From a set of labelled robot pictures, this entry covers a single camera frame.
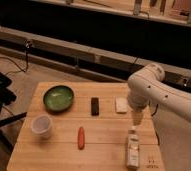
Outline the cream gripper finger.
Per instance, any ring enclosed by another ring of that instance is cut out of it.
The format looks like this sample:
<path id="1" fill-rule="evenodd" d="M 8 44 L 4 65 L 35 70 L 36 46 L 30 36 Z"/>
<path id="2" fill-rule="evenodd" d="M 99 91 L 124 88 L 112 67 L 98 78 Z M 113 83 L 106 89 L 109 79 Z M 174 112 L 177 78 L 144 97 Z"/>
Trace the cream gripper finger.
<path id="1" fill-rule="evenodd" d="M 137 126 L 141 124 L 141 120 L 143 118 L 143 113 L 141 111 L 132 111 L 132 117 L 133 117 L 133 125 Z"/>

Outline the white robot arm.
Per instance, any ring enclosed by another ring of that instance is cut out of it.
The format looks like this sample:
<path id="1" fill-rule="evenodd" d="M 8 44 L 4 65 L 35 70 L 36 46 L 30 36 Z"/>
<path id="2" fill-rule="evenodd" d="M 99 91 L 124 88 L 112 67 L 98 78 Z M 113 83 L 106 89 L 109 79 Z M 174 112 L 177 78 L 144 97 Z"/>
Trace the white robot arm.
<path id="1" fill-rule="evenodd" d="M 156 101 L 191 123 L 191 94 L 163 83 L 165 71 L 158 63 L 150 63 L 127 80 L 128 103 L 142 111 L 149 101 Z"/>

